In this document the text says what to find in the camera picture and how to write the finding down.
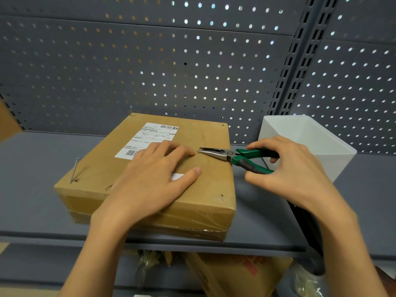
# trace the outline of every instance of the cardboard box on lower shelf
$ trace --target cardboard box on lower shelf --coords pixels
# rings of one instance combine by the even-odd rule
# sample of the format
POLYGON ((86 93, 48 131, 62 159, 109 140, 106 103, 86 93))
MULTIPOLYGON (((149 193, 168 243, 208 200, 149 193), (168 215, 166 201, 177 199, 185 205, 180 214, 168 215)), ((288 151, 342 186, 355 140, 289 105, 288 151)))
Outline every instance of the cardboard box on lower shelf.
MULTIPOLYGON (((110 194, 114 181, 136 153, 151 142, 174 140, 195 150, 230 149, 226 123, 166 116, 129 115, 55 185, 75 220, 89 216, 110 194)), ((141 220, 135 228, 169 235, 224 240, 236 210, 232 167, 226 161, 197 154, 185 158, 174 173, 181 176, 199 166, 202 174, 164 210, 141 220)))
POLYGON ((293 261, 288 257, 183 253, 208 297, 268 297, 293 261))

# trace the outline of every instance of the gray shelf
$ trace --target gray shelf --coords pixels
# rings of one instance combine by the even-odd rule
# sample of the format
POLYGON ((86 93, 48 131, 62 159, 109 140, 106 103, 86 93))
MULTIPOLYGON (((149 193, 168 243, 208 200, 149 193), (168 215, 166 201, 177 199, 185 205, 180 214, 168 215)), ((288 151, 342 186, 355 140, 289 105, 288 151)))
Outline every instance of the gray shelf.
MULTIPOLYGON (((0 240, 24 244, 78 246, 88 226, 75 224, 54 192, 54 184, 103 137, 19 133, 0 144, 0 240)), ((224 242, 133 231, 134 249, 307 256, 308 244, 289 205, 247 184, 233 167, 237 211, 224 242)))
MULTIPOLYGON (((61 287, 80 251, 79 247, 10 244, 0 256, 0 283, 61 287)), ((139 260, 136 255, 121 255, 114 285, 115 296, 137 293, 135 273, 139 260)), ((204 296, 199 280, 180 257, 171 267, 161 262, 148 270, 140 293, 204 296)))

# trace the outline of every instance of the pliers jaw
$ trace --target pliers jaw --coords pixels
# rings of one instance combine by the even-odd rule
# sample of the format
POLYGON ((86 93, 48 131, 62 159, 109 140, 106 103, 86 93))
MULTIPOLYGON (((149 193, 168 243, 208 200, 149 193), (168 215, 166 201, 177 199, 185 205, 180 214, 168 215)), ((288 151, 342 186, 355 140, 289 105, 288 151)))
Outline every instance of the pliers jaw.
POLYGON ((231 162, 231 159, 235 156, 234 151, 219 148, 200 147, 197 152, 228 162, 231 162))

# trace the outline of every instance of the white container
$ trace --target white container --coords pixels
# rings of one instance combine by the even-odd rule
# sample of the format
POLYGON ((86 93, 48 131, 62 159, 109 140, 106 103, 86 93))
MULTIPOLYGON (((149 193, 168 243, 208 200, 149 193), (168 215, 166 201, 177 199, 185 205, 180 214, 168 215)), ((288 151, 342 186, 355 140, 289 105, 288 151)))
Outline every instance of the white container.
MULTIPOLYGON (((307 115, 266 115, 261 125, 259 140, 275 135, 307 146, 320 160, 327 176, 333 182, 356 154, 356 149, 307 115)), ((263 159, 268 168, 277 168, 278 163, 272 164, 269 158, 263 159)))

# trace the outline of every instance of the person's right hand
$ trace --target person's right hand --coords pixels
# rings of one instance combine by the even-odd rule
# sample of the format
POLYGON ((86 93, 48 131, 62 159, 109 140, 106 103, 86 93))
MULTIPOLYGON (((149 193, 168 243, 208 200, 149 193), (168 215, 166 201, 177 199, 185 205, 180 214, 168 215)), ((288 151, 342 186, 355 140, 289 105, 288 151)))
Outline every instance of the person's right hand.
POLYGON ((302 144, 276 136, 249 144, 246 149, 268 148, 278 152, 279 166, 272 174, 247 171, 245 180, 286 198, 314 215, 326 211, 334 202, 345 201, 327 177, 320 161, 302 144))

